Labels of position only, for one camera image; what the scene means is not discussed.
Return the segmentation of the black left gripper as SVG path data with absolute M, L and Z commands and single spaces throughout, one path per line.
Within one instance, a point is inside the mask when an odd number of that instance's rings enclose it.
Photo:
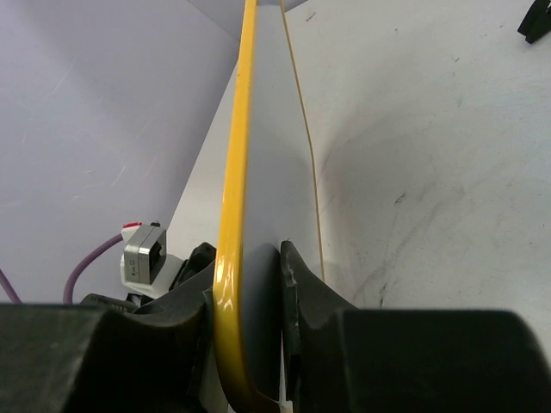
M 184 261 L 180 260 L 177 257 L 169 256 L 168 259 L 176 260 L 177 262 L 179 262 L 179 268 L 172 278 L 168 291 L 179 287 L 185 281 L 199 274 L 214 260 L 215 254 L 216 248 L 210 243 L 204 242 L 195 247 L 190 253 L 189 257 Z M 114 299 L 103 296 L 101 294 L 91 293 L 83 298 L 81 304 L 109 308 L 111 310 L 115 310 L 121 313 L 136 312 L 141 314 L 143 311 L 140 310 L 140 307 L 148 305 L 153 300 L 154 298 L 139 293 L 129 293 L 124 300 Z

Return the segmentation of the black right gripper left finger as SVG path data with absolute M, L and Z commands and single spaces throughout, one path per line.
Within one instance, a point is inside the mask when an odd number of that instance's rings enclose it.
M 4 412 L 200 412 L 212 267 L 134 312 L 3 305 Z

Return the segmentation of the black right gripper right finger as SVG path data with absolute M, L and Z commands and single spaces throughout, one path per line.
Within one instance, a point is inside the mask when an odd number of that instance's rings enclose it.
M 547 412 L 550 365 L 494 310 L 359 309 L 281 245 L 286 398 L 297 412 Z

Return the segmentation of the yellow framed whiteboard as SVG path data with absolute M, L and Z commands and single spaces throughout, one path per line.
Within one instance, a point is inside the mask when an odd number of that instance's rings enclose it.
M 217 368 L 237 412 L 280 409 L 284 241 L 321 264 L 313 144 L 284 6 L 248 1 L 213 284 Z

